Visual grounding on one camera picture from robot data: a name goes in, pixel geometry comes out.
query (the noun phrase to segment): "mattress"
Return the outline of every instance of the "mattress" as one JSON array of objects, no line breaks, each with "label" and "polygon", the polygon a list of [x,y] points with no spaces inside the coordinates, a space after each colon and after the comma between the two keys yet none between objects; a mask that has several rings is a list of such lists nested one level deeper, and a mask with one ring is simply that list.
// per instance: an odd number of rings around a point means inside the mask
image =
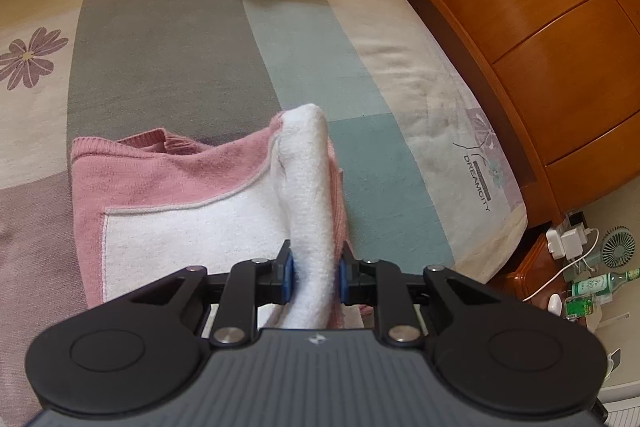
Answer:
[{"label": "mattress", "polygon": [[356,256],[485,282],[526,228],[491,124],[406,0],[0,0],[0,22],[0,425],[37,410],[29,341],[86,307],[77,136],[220,144],[313,102]]}]

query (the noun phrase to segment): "folded garment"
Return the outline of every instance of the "folded garment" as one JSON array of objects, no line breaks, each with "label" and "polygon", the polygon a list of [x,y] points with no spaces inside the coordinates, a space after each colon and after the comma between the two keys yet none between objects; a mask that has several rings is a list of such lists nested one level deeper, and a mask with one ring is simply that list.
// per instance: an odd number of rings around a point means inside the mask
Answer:
[{"label": "folded garment", "polygon": [[315,105],[209,146],[155,129],[118,142],[80,137],[71,152],[74,236],[90,307],[193,264],[222,273],[273,259],[291,240],[296,289],[258,325],[360,327],[335,297],[347,240],[342,182]]}]

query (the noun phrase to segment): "beige wall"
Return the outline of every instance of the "beige wall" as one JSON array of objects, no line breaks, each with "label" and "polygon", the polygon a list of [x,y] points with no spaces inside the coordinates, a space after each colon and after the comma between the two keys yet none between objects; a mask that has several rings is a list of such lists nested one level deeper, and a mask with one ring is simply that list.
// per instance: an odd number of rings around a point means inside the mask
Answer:
[{"label": "beige wall", "polygon": [[[583,209],[590,227],[600,229],[600,238],[623,225],[636,238],[636,254],[624,269],[640,268],[640,178]],[[607,386],[640,380],[640,281],[630,282],[602,307],[602,320],[630,312],[628,319],[598,329],[596,334],[608,352],[620,347],[622,363],[607,380]]]}]

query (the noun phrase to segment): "wooden bed frame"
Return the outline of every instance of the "wooden bed frame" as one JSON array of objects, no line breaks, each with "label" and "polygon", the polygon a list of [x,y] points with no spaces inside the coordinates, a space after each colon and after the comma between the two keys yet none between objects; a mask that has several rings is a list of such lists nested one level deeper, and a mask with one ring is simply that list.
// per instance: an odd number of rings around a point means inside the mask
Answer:
[{"label": "wooden bed frame", "polygon": [[553,221],[640,174],[640,0],[408,0]]}]

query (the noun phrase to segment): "white logo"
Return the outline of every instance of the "white logo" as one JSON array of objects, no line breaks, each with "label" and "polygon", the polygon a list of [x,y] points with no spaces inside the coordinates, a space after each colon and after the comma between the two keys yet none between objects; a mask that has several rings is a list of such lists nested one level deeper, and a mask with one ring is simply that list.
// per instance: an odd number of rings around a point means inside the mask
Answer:
[{"label": "white logo", "polygon": [[314,336],[309,337],[307,340],[315,346],[319,346],[320,344],[324,343],[324,341],[326,341],[326,336],[321,335],[320,333],[316,333]]}]

